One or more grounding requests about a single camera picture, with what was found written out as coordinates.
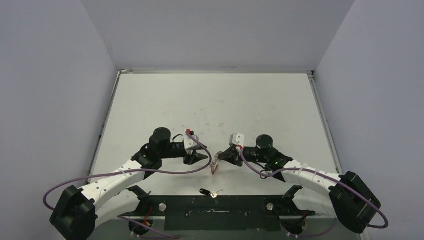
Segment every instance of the white table surface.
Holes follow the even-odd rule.
[[[212,156],[229,147],[233,133],[245,135],[245,146],[268,134],[283,154],[336,173],[306,74],[122,74],[92,173],[116,170],[158,127],[172,136],[193,130]],[[164,159],[161,169],[182,172],[206,163],[188,166],[182,158]],[[223,190],[222,195],[282,195],[292,186],[223,161],[213,176],[210,168],[189,175],[155,173],[138,185],[152,195],[200,195],[200,188]]]

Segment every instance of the gray wall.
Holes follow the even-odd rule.
[[[0,5],[0,239],[59,239],[43,193],[88,174],[116,70],[79,0]]]
[[[315,73],[342,168],[389,218],[377,240],[423,238],[423,44],[424,1],[356,0]]]
[[[313,70],[354,0],[81,0],[115,65]]]

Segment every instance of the bolt head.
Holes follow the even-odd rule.
[[[268,203],[267,205],[266,205],[266,209],[268,209],[268,211],[272,211],[273,209],[274,209],[274,204],[273,203]]]
[[[167,205],[165,203],[159,204],[159,211],[163,212],[167,209]]]

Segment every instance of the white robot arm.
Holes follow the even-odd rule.
[[[229,138],[230,147],[217,158],[239,167],[245,163],[263,177],[273,177],[320,195],[310,197],[304,191],[297,194],[301,189],[298,188],[290,193],[290,199],[297,209],[337,217],[346,228],[358,234],[369,226],[376,213],[381,214],[379,200],[357,174],[347,172],[342,175],[309,167],[275,149],[269,135],[258,136],[254,147],[244,146],[244,140],[243,134],[234,133]],[[264,170],[272,173],[262,173],[249,162],[265,164]]]
[[[171,132],[164,127],[157,128],[149,143],[114,172],[97,175],[104,178],[83,187],[72,185],[66,188],[53,210],[50,223],[67,240],[87,239],[102,223],[136,210],[141,198],[147,194],[141,188],[131,185],[145,180],[153,173],[190,174],[207,168],[209,164],[188,172],[159,170],[162,159],[184,158],[184,164],[192,165],[211,158],[198,153],[200,149],[206,147],[200,146],[199,138],[190,130],[186,131],[182,142],[171,142]]]

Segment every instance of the white arm segment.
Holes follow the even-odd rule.
[[[114,173],[125,170],[140,169],[141,167],[142,166],[137,161],[128,160],[118,170],[114,171]],[[88,200],[94,199],[94,206],[98,211],[98,209],[100,209],[103,204],[105,204],[114,196],[118,195],[122,190],[125,190],[129,186],[143,181],[144,178],[144,171],[109,176],[81,187],[81,189],[83,189],[81,193]]]
[[[245,136],[240,133],[233,133],[229,137],[229,145],[230,146],[242,146],[245,147]]]
[[[95,227],[116,218],[119,215],[134,212],[140,200],[134,192],[123,190],[118,196],[112,197],[100,209],[96,211],[98,218],[95,220]]]
[[[337,217],[333,203],[328,198],[313,191],[299,190],[294,195],[293,203],[299,210],[315,211],[317,214]]]
[[[195,138],[197,141],[199,141],[199,137],[197,135],[192,135],[193,138]],[[193,141],[187,134],[184,135],[184,147],[185,151],[187,153],[191,152],[192,150],[195,150],[198,147],[198,144]]]
[[[289,161],[286,165],[284,165],[285,169],[297,168],[300,170],[297,171],[283,171],[282,176],[287,183],[300,185],[304,188],[315,191],[322,196],[330,199],[329,187],[336,186],[337,183],[327,180],[321,176],[316,175],[315,173],[304,171],[304,169],[309,169],[317,173],[321,173],[327,175],[333,179],[340,181],[339,174],[337,173],[328,173],[324,171],[317,170],[312,167],[308,167],[307,164],[302,164],[296,160]]]

